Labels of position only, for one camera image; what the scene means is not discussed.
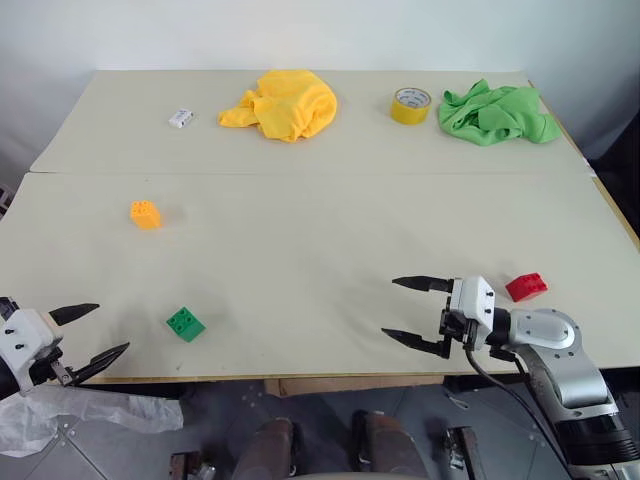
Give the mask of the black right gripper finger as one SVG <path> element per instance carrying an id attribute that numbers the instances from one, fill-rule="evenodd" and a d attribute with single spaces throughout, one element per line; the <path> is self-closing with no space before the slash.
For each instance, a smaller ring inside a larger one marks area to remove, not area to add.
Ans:
<path id="1" fill-rule="evenodd" d="M 425 340 L 421 335 L 398 329 L 382 328 L 381 331 L 391 339 L 417 351 L 436 355 L 443 359 L 449 358 L 449 336 L 443 335 L 436 342 Z"/>
<path id="2" fill-rule="evenodd" d="M 454 280 L 417 275 L 395 278 L 392 280 L 392 283 L 423 292 L 440 291 L 451 293 L 453 291 Z"/>

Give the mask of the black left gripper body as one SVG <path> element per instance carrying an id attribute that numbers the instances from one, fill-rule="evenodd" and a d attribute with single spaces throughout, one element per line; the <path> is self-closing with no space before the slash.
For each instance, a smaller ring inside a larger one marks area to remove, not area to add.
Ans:
<path id="1" fill-rule="evenodd" d="M 34 361 L 29 368 L 29 376 L 34 386 L 54 380 L 57 380 L 62 386 L 73 384 L 75 374 L 71 368 L 62 364 L 62 356 L 62 350 L 56 346 L 45 356 Z"/>

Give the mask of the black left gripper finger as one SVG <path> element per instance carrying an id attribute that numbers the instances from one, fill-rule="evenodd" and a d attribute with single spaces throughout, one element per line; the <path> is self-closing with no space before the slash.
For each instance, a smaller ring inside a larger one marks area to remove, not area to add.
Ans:
<path id="1" fill-rule="evenodd" d="M 57 325 L 66 325 L 84 317 L 99 307 L 100 305 L 96 303 L 82 303 L 57 308 L 50 311 L 49 315 Z"/>
<path id="2" fill-rule="evenodd" d="M 88 365 L 79 370 L 71 370 L 71 386 L 77 386 L 95 375 L 107 369 L 116 359 L 118 359 L 129 347 L 130 343 L 126 342 L 121 345 L 108 349 L 97 356 L 94 356 Z"/>

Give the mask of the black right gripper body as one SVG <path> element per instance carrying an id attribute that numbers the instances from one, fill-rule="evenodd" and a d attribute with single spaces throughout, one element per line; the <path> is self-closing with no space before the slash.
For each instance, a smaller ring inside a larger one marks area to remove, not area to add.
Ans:
<path id="1" fill-rule="evenodd" d="M 439 333 L 449 336 L 449 351 L 453 340 L 472 351 L 476 341 L 476 287 L 471 280 L 453 279 L 453 291 L 441 312 Z"/>

